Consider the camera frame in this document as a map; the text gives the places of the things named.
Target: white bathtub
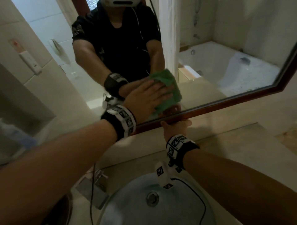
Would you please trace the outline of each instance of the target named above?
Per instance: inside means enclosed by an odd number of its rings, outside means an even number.
[[[247,58],[250,64],[241,58]],[[215,42],[179,53],[179,63],[195,77],[202,76],[216,84],[227,97],[272,85],[280,71],[275,65]]]

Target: person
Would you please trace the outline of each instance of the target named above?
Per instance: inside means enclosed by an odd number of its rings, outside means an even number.
[[[131,134],[156,105],[172,97],[166,94],[171,88],[146,81],[100,121],[37,146],[0,170],[0,224],[25,224],[51,209],[111,145]],[[161,123],[167,146],[174,145],[175,138],[185,142],[176,165],[244,225],[297,224],[297,193],[245,165],[187,142],[191,124],[189,120]]]
[[[140,0],[132,2],[114,5],[100,0],[97,8],[78,16],[72,25],[76,62],[120,100],[144,78],[165,69],[157,18]],[[120,82],[114,82],[114,76]]]

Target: hand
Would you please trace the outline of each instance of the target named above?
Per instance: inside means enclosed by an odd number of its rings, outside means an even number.
[[[166,93],[173,89],[173,85],[166,87],[161,82],[154,84],[154,80],[146,81],[127,96],[123,106],[133,113],[137,124],[143,123],[156,111],[155,107],[172,98],[172,93]]]
[[[143,84],[147,80],[149,80],[149,77],[123,85],[119,89],[119,95],[122,96],[123,98],[126,98],[134,89],[138,88],[141,84]]]
[[[175,104],[159,114],[159,118],[170,116],[181,111],[181,104]]]
[[[192,125],[192,121],[182,120],[182,121],[177,122],[176,124],[173,124],[173,125],[169,125],[165,121],[162,121],[161,125],[164,128],[165,141],[168,142],[169,138],[171,138],[172,136],[178,135],[178,134],[182,134],[186,137],[188,126]]]

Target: t-shirt sleeve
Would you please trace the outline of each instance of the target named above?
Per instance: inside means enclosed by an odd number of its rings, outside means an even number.
[[[139,8],[138,15],[140,17],[140,29],[145,43],[150,40],[161,41],[161,34],[158,29],[158,20],[151,8],[148,6],[142,6]]]
[[[94,37],[95,14],[93,10],[85,17],[78,16],[76,21],[72,24],[72,39],[73,41],[83,39],[92,43]]]

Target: sink basin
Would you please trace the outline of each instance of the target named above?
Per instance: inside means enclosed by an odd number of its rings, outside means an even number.
[[[206,205],[201,224],[215,225],[206,197],[186,183]],[[204,204],[184,183],[175,180],[173,185],[169,190],[161,188],[155,173],[136,178],[111,196],[98,225],[199,224],[205,211]]]

